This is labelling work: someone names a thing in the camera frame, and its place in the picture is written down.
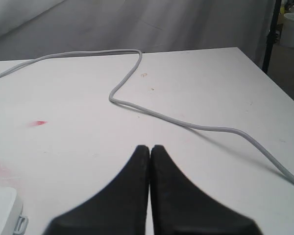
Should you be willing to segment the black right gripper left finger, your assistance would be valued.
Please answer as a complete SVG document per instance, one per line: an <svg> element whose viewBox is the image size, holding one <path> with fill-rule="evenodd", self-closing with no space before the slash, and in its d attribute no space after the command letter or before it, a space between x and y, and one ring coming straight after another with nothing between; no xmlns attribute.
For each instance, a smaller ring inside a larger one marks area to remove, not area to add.
<svg viewBox="0 0 294 235"><path fill-rule="evenodd" d="M149 148L138 145L118 175L95 196L54 218L46 235L143 235L149 190Z"/></svg>

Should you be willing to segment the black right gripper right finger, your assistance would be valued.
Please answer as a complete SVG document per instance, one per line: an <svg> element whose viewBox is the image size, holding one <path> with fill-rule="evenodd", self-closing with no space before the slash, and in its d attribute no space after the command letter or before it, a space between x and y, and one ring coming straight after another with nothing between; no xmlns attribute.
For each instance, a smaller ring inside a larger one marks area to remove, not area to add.
<svg viewBox="0 0 294 235"><path fill-rule="evenodd" d="M156 235L260 235L254 220L194 185L162 145L150 158L150 195Z"/></svg>

